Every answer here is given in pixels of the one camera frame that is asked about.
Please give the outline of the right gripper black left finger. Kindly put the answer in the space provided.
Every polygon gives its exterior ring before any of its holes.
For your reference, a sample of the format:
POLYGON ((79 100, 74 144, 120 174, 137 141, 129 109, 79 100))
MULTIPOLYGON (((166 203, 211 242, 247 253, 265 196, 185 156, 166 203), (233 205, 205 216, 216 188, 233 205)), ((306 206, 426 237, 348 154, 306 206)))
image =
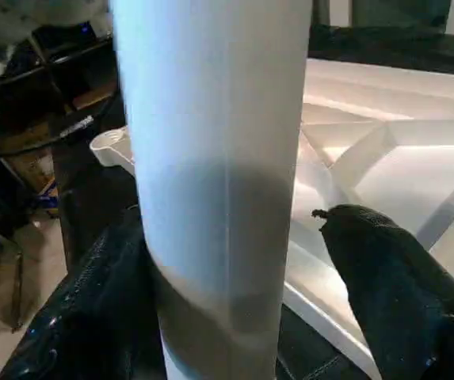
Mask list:
POLYGON ((164 379, 139 209, 108 226, 35 314, 0 379, 164 379))

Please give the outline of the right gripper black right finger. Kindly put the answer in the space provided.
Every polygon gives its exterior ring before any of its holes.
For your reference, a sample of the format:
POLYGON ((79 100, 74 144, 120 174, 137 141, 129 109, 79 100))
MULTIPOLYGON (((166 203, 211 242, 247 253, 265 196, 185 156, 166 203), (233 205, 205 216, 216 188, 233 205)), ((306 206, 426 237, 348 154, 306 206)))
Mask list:
POLYGON ((353 315, 384 379, 454 379, 454 278, 368 207, 315 209, 353 315))

